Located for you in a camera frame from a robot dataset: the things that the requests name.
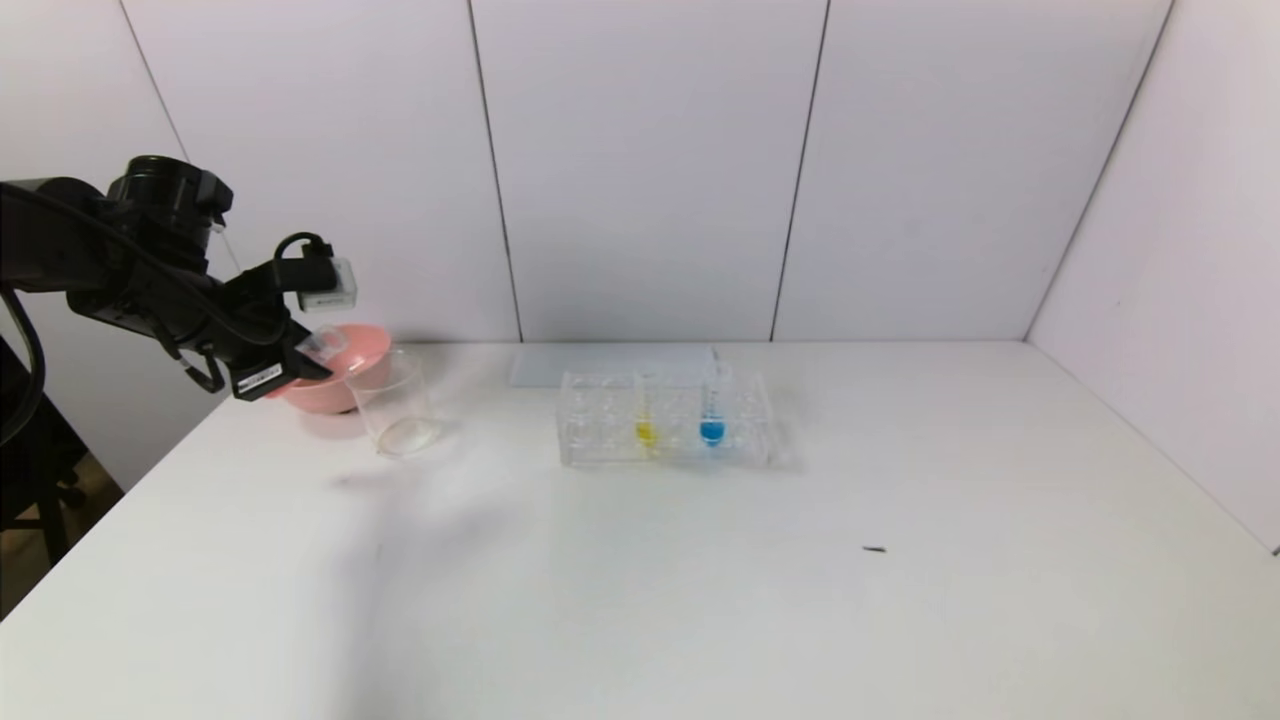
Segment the test tube with blue liquid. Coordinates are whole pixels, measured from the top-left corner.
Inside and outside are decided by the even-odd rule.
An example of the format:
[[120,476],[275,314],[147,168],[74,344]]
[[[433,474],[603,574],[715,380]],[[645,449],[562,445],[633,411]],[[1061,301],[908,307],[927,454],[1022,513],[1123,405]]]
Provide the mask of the test tube with blue liquid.
[[703,418],[698,425],[707,447],[724,442],[724,404],[733,387],[733,369],[727,363],[713,363],[703,377]]

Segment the yellow liquid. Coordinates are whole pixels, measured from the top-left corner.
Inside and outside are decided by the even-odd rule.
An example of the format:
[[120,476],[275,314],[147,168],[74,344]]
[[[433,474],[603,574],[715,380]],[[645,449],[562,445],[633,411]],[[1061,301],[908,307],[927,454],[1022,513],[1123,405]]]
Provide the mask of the yellow liquid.
[[653,447],[658,445],[658,432],[653,428],[653,423],[648,419],[636,420],[636,439],[640,445],[645,447]]

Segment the test tube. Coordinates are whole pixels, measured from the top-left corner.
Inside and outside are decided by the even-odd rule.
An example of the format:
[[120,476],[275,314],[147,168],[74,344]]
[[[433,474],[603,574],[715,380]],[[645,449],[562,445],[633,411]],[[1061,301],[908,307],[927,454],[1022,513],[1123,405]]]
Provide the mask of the test tube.
[[703,420],[698,434],[707,447],[717,447],[724,441],[724,401],[732,383],[733,368],[727,363],[713,363],[703,377]]
[[636,373],[636,441],[648,450],[658,445],[658,430],[653,423],[654,393],[658,375]]

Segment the label sticker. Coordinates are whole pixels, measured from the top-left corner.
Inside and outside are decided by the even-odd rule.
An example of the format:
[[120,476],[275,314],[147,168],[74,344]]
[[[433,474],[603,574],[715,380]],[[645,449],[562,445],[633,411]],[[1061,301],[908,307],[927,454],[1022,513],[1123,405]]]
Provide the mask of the label sticker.
[[276,363],[275,365],[271,365],[265,370],[259,370],[257,373],[253,373],[247,378],[241,378],[241,380],[236,383],[236,389],[238,389],[239,392],[246,392],[256,388],[257,386],[268,380],[275,379],[283,374],[284,374],[284,368],[282,368],[280,364]]

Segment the blue liquid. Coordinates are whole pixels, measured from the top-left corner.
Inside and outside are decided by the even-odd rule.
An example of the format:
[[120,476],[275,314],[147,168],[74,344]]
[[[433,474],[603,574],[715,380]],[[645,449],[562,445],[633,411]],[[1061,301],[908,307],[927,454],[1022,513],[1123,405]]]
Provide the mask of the blue liquid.
[[707,447],[716,447],[724,439],[724,420],[719,415],[707,415],[698,427],[698,433],[703,436]]

